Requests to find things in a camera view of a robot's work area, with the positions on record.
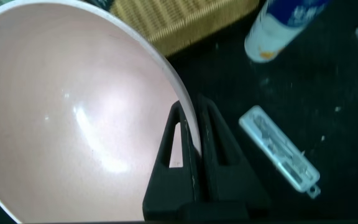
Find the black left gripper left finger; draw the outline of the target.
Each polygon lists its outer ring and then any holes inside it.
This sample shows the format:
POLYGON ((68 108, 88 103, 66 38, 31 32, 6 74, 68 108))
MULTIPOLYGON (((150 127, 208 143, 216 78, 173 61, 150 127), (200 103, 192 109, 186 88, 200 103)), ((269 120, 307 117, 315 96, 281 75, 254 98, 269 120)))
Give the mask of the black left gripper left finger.
POLYGON ((170 108, 163 137, 155 159, 147 190, 142 202, 146 221, 179 220, 183 206, 201 198, 196 150, 191 131, 181 107, 175 102, 170 108), (175 137, 175 127, 180 125, 182 167, 169 167, 175 137))

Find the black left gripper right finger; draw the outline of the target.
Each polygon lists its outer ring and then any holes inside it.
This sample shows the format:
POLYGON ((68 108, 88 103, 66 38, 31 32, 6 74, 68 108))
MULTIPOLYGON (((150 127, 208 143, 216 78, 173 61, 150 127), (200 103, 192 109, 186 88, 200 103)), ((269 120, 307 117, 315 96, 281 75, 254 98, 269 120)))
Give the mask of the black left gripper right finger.
POLYGON ((266 217, 271 199, 218 107, 203 95, 198 105, 208 202, 231 220, 266 217))

